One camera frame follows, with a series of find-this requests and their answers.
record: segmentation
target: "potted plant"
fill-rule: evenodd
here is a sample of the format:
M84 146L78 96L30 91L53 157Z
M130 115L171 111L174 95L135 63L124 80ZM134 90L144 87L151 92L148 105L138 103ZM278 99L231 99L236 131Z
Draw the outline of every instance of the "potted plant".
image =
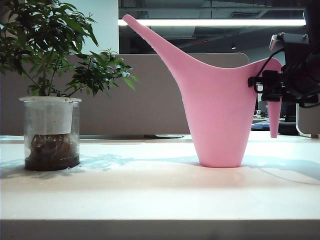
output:
M0 72L17 72L30 81L24 102L25 168L49 171L79 163L79 108L72 98L85 90L109 95L116 80L132 89L139 80L132 69L110 49L82 53L86 39L98 46L92 15L85 16L59 0L2 0L8 21L0 25ZM69 61L76 55L78 62ZM56 87L57 76L73 71L65 89Z

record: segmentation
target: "gray partition wall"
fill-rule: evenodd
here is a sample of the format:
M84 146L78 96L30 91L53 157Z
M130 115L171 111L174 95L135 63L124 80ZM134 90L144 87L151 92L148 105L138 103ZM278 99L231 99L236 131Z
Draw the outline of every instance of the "gray partition wall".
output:
M320 106L296 109L296 129L301 134L320 134Z
M240 67L249 62L242 53L192 56L207 64L225 68ZM121 57L134 68L132 73L139 77L141 83L135 84L134 91L119 81L120 88L114 87L110 91L112 98L105 93L95 97L85 92L75 94L75 98L82 99L80 134L188 134L181 94L160 57L157 54L122 54ZM71 73L62 76L57 86L63 87L71 76ZM1 135L23 135L23 103L18 99L28 95L27 86L31 83L14 73L1 78Z

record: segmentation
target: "black cable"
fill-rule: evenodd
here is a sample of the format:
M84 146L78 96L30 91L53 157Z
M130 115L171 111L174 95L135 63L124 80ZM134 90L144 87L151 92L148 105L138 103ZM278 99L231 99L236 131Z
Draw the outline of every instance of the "black cable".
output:
M258 90L257 84L253 85L253 89L254 89L254 91L255 91L257 94L263 94L263 93L264 93L263 90L262 90L262 91Z
M272 59L272 57L280 52L283 52L285 50L285 48L281 48L278 51L275 51L274 53L272 53L269 58L264 62L263 66L261 67L260 71L258 72L258 74L256 75L256 77L259 77L260 74L262 73L262 71L265 69L266 65L268 64L268 62L270 62L270 60Z

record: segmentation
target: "fluorescent light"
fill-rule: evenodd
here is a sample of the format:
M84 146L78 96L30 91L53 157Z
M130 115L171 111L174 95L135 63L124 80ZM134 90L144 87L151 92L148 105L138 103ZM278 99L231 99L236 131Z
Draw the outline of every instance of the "fluorescent light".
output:
M304 26L304 19L138 19L144 26ZM118 20L119 26L128 24Z

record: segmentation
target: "pink watering can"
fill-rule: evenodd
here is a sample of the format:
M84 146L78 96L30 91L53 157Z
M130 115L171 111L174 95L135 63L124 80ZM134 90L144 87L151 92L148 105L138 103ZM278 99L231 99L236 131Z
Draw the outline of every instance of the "pink watering can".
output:
M181 92L184 111L201 165L239 167L251 130L257 94L248 78L257 75L266 59L235 68L208 65L186 54L135 18L123 20L159 54ZM272 58L266 70L280 71ZM278 134L280 102L268 102L270 134Z

